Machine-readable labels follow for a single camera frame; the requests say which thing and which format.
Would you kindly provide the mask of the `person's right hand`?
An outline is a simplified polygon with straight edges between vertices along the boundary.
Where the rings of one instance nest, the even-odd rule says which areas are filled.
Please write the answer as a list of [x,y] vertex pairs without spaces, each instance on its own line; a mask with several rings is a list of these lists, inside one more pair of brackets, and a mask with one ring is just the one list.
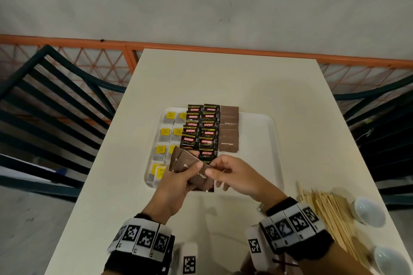
[[223,187],[223,191],[232,188],[262,203],[265,208],[271,208],[287,199],[287,195],[282,190],[240,158],[222,154],[209,166],[228,174],[227,178],[211,178],[215,181],[216,187]]

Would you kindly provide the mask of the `person's right forearm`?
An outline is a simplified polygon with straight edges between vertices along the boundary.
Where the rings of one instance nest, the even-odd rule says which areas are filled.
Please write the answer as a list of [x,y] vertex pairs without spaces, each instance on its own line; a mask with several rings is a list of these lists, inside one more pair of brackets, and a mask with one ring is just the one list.
[[302,259],[299,267],[303,275],[373,275],[336,243],[318,260]]

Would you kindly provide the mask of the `person's left hand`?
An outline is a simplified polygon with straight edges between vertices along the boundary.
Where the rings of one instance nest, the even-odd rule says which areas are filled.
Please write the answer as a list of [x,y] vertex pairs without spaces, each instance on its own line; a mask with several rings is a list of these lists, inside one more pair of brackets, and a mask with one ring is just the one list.
[[194,188],[195,185],[185,180],[185,172],[173,173],[166,168],[155,193],[141,214],[166,225],[168,220],[178,213],[185,197]]

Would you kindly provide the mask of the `rows of black coffee sachets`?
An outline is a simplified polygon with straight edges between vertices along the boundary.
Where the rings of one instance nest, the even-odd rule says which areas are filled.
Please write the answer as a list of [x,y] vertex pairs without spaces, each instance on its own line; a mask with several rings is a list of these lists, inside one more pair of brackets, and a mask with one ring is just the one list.
[[220,105],[189,104],[179,147],[198,152],[198,159],[210,164],[218,157]]

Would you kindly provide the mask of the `white ceramic cup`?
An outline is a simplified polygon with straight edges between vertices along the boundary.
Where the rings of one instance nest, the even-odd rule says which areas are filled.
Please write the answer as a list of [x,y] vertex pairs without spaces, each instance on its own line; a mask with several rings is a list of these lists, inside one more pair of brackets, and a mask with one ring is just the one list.
[[368,198],[356,198],[350,205],[350,211],[354,220],[363,225],[381,228],[386,223],[384,210]]
[[413,275],[406,258],[395,249],[375,246],[371,258],[373,267],[381,275]]

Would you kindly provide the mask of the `white plastic tray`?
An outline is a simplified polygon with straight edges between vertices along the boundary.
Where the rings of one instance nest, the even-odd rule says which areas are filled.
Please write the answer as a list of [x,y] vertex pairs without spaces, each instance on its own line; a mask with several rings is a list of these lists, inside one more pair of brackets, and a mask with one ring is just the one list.
[[[228,154],[241,158],[246,163],[251,165],[256,171],[258,171],[258,173],[260,173],[264,178],[283,191],[285,185],[282,176],[276,130],[273,120],[264,114],[247,112],[240,112],[239,116],[239,151],[237,153],[219,151],[218,155]],[[144,181],[148,158],[144,163],[144,171],[139,177],[140,187],[147,194],[149,194],[149,192],[153,192],[155,189],[150,188]]]

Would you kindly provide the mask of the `right wristband with marker tiles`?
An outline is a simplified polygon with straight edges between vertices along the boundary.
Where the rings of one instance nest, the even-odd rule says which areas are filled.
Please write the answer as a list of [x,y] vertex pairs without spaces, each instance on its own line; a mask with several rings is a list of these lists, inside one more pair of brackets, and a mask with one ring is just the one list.
[[334,243],[324,222],[306,202],[288,197],[266,211],[259,225],[275,254],[286,253],[294,260],[322,259]]

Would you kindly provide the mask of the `wristband with marker tiles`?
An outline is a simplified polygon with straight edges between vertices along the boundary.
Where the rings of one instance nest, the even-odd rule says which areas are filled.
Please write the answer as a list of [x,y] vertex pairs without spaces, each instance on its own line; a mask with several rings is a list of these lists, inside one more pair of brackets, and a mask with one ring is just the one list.
[[146,214],[126,220],[107,251],[102,275],[168,275],[175,237]]
[[288,197],[266,211],[259,225],[275,254],[286,253],[294,260],[322,259],[334,243],[324,222],[306,202]]

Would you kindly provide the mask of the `orange metal mesh railing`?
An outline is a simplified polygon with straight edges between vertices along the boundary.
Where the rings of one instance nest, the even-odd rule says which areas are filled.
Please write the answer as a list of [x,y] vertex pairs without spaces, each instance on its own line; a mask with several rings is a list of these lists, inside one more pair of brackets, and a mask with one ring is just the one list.
[[334,95],[350,95],[350,100],[337,100],[349,126],[395,108],[413,112],[413,59],[0,34],[0,62],[19,66],[44,45],[93,75],[123,86],[130,81],[144,49],[313,59]]

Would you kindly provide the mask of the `dark green metal chair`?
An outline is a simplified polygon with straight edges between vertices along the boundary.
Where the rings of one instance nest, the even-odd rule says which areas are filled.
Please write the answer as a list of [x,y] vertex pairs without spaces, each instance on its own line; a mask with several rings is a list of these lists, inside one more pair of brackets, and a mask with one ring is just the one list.
[[[379,97],[411,86],[411,90],[356,115]],[[343,115],[375,183],[413,180],[413,74],[372,90],[334,94],[336,101],[358,101]]]
[[0,186],[75,203],[127,85],[50,45],[0,64]]

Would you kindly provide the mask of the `rows of yellow-tagged tea bags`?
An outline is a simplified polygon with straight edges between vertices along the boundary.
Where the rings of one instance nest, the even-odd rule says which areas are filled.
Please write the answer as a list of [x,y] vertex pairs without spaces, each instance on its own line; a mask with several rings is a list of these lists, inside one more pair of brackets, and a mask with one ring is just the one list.
[[187,108],[169,107],[163,110],[155,129],[144,181],[150,188],[156,188],[164,168],[169,166],[175,147],[180,143]]

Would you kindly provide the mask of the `left wristband with marker tiles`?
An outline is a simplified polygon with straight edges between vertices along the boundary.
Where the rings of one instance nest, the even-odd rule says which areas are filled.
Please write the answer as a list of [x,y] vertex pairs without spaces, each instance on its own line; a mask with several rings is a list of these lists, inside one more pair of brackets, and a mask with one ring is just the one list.
[[168,275],[175,237],[146,214],[126,220],[107,251],[102,275]]

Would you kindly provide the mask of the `pile of wooden stir sticks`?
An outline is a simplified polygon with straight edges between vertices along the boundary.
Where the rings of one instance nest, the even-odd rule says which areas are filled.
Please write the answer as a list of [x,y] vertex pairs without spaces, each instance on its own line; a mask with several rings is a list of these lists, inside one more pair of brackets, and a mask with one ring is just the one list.
[[298,199],[305,201],[321,218],[333,240],[365,268],[370,269],[368,251],[358,239],[348,201],[336,194],[303,189],[298,181],[296,186]]

